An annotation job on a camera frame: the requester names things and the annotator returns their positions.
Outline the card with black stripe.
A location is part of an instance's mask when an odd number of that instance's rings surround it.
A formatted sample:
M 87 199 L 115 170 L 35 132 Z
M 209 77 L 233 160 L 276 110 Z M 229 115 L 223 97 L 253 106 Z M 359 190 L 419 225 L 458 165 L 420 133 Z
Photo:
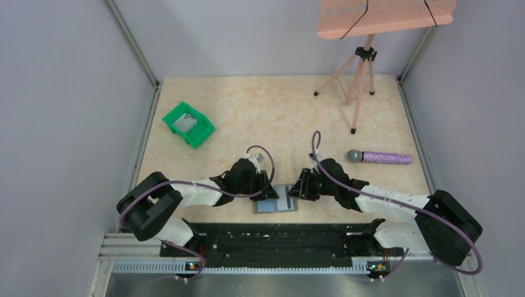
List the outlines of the card with black stripe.
M 294 212 L 297 211 L 297 202 L 293 197 L 288 195 L 288 192 L 292 189 L 291 184 L 277 185 L 274 187 L 275 192 L 278 194 L 276 199 L 276 211 L 277 212 Z

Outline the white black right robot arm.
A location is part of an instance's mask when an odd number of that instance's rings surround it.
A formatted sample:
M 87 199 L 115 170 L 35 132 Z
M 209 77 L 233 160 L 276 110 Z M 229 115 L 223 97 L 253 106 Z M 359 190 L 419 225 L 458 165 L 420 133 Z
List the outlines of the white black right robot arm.
M 469 254 L 480 257 L 475 243 L 483 232 L 479 222 L 448 192 L 404 194 L 353 179 L 334 159 L 304 168 L 288 195 L 316 201 L 331 196 L 345 209 L 379 218 L 365 233 L 380 247 L 403 248 L 432 254 L 459 267 Z

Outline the grey card holder wallet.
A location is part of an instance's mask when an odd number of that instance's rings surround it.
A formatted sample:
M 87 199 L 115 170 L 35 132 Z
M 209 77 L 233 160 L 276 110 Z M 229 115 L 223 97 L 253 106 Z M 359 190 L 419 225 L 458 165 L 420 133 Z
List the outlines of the grey card holder wallet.
M 276 199 L 268 199 L 268 200 L 253 202 L 253 212 L 255 214 L 282 213 L 282 212 L 276 211 Z

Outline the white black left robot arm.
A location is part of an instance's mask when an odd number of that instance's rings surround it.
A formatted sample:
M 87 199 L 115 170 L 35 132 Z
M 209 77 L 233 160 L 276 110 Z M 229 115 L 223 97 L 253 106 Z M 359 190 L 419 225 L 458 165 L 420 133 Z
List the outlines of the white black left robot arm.
M 236 197 L 260 201 L 278 196 L 271 186 L 272 175 L 260 167 L 261 160 L 260 155 L 241 158 L 230 170 L 200 181 L 170 181 L 156 171 L 117 203 L 121 224 L 138 241 L 155 238 L 185 246 L 197 231 L 173 216 L 178 207 L 218 207 Z

